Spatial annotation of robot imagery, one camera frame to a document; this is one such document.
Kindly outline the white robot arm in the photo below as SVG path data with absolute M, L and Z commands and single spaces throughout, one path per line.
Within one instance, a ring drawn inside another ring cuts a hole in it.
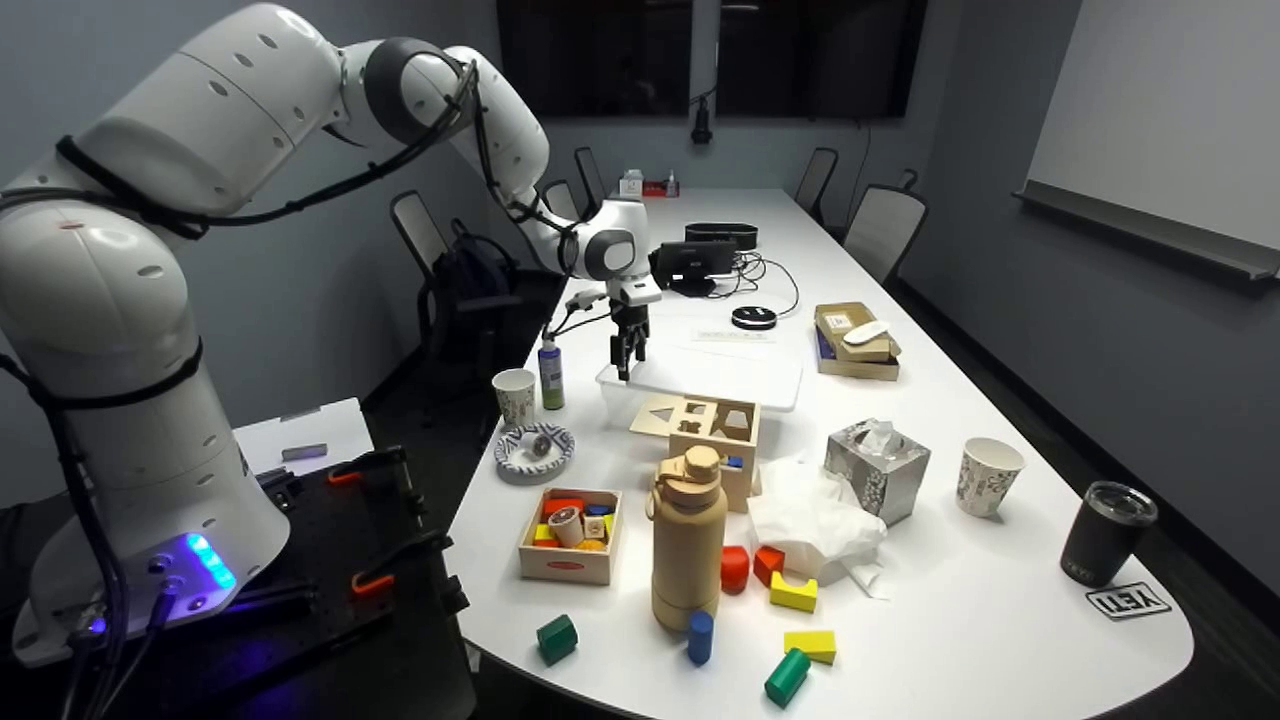
M 255 191 L 319 133 L 370 149 L 373 177 L 458 149 L 539 266 L 600 287 L 611 366 L 645 356 L 661 299 L 649 211 L 551 211 L 550 133 L 484 51 L 420 37 L 337 44 L 284 6 L 247 6 L 5 187 L 0 332 L 71 496 L 12 626 L 19 663 L 214 619 L 290 550 L 294 521 L 207 375 L 214 292 L 190 250 L 255 224 Z

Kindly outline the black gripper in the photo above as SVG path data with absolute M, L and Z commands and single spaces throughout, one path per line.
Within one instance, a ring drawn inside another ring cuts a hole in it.
M 607 287 L 607 318 L 618 324 L 611 370 L 618 379 L 629 379 L 629 348 L 636 348 L 636 366 L 649 359 L 649 308 L 661 299 L 661 286 L 652 277 L 619 282 Z

